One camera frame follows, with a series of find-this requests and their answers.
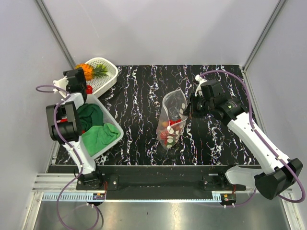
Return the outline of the red fake pepper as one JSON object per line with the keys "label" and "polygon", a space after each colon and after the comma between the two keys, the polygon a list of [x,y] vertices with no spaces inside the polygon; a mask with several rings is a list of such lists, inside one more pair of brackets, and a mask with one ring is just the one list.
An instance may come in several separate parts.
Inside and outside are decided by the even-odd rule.
{"label": "red fake pepper", "polygon": [[87,85],[86,93],[87,94],[92,94],[93,93],[93,88],[92,88],[91,85]]}

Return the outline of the orange fake pineapple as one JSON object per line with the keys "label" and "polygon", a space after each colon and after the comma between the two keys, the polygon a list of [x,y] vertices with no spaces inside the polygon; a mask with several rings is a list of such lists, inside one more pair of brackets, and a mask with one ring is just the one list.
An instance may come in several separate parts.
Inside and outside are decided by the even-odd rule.
{"label": "orange fake pineapple", "polygon": [[96,78],[103,78],[107,76],[107,68],[102,64],[92,66],[89,64],[81,63],[75,66],[75,69],[82,68],[86,81],[91,81]]}

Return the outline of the polka dot zip top bag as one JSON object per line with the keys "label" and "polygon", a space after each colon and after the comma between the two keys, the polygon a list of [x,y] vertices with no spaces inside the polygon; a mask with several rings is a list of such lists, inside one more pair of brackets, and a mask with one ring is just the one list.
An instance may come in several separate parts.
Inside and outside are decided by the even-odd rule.
{"label": "polka dot zip top bag", "polygon": [[163,98],[156,134],[165,150],[175,146],[184,132],[187,116],[187,100],[181,89],[172,91]]}

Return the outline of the red fake cherry bunch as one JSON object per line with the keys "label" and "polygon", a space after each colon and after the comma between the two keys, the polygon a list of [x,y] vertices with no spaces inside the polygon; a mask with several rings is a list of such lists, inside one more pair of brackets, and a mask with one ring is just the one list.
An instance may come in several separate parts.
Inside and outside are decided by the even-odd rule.
{"label": "red fake cherry bunch", "polygon": [[171,148],[178,142],[182,130],[182,119],[163,121],[161,130],[158,132],[161,144],[167,149]]}

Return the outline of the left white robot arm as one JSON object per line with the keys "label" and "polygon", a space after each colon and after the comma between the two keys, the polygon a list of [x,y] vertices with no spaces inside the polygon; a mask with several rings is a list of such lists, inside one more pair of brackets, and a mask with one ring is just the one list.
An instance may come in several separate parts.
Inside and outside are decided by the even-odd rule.
{"label": "left white robot arm", "polygon": [[48,130],[52,140],[62,145],[78,167],[77,189],[97,190],[103,177],[82,141],[82,124],[77,109],[87,99],[86,79],[81,67],[63,72],[65,86],[54,86],[65,94],[62,102],[46,107]]}

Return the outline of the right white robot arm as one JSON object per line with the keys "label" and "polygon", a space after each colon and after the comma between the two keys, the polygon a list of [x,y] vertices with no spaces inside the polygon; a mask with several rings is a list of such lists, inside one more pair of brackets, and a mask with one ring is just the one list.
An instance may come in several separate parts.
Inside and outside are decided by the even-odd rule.
{"label": "right white robot arm", "polygon": [[211,114],[235,133],[252,152],[260,164],[260,169],[229,167],[223,175],[218,177],[218,185],[224,190],[235,184],[257,189],[260,194],[272,200],[276,196],[297,183],[301,189],[300,203],[305,200],[306,192],[298,176],[303,168],[302,162],[290,159],[278,151],[276,146],[254,123],[251,114],[241,102],[225,97],[204,98],[191,95],[188,105],[183,107],[183,115],[194,118]]}

